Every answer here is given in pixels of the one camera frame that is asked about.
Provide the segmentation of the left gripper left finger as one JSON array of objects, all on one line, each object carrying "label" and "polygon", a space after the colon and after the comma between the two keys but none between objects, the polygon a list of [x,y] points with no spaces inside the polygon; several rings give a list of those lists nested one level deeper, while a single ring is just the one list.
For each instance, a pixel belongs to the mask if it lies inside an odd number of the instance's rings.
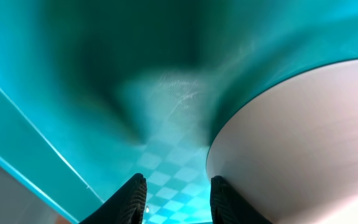
[{"label": "left gripper left finger", "polygon": [[141,224],[146,198],[146,178],[136,173],[80,224]]}]

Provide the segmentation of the pink bowl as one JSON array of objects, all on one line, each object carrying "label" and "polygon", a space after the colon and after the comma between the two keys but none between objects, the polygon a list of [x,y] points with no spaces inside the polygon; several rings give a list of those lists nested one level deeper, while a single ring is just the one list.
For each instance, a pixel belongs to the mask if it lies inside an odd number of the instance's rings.
[{"label": "pink bowl", "polygon": [[358,223],[358,60],[254,98],[220,130],[206,170],[272,223]]}]

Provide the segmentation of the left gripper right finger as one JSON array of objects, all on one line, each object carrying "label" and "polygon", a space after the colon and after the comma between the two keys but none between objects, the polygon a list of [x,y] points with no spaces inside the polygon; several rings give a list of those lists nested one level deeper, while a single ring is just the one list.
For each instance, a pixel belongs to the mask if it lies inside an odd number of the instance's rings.
[{"label": "left gripper right finger", "polygon": [[210,207],[213,224],[272,224],[220,175],[211,179]]}]

